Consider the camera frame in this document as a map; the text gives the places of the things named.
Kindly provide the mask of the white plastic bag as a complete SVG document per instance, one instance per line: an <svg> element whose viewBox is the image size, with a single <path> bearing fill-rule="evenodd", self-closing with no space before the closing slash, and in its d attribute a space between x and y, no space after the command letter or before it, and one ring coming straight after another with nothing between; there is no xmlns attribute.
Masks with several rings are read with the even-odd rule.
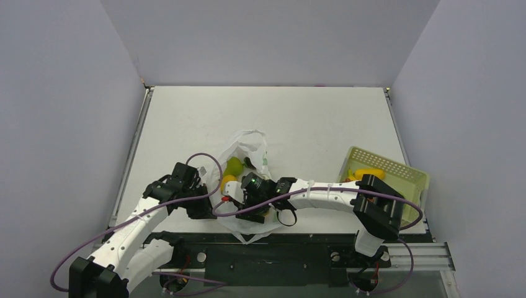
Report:
<svg viewBox="0 0 526 298"><path fill-rule="evenodd" d="M267 149L266 134L260 130L241 130L234 133L218 158L221 168L215 165L206 182L218 183L221 174L222 182L229 182L232 177L240 182L248 173L256 173L264 179L270 179L272 175L267 161ZM244 245L267 237L282 226L273 209L263 211L261 223L236 216L219 217L217 221Z"/></svg>

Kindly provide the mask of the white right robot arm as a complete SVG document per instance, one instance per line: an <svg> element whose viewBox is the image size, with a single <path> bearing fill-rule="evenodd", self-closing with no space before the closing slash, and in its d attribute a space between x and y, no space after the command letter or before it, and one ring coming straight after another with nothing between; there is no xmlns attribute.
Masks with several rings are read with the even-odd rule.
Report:
<svg viewBox="0 0 526 298"><path fill-rule="evenodd" d="M365 174L362 179L342 183L317 183L298 178L264 179L254 173L240 182L230 181L223 194L238 208L238 218L264 221L270 207L277 211L327 209L354 214L361 223L351 260L365 265L383 242L397 240L402 226L403 195L379 177Z"/></svg>

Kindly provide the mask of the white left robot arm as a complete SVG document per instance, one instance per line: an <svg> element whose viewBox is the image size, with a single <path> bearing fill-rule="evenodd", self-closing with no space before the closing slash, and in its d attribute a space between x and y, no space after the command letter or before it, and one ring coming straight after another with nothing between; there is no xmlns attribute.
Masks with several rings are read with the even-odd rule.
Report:
<svg viewBox="0 0 526 298"><path fill-rule="evenodd" d="M210 211L208 190L197 168L176 163L171 174L145 188L128 224L113 234L87 258L76 258L69 267L69 297L128 297L158 268L188 265L184 240L169 232L152 236L153 230L178 208L201 219Z"/></svg>

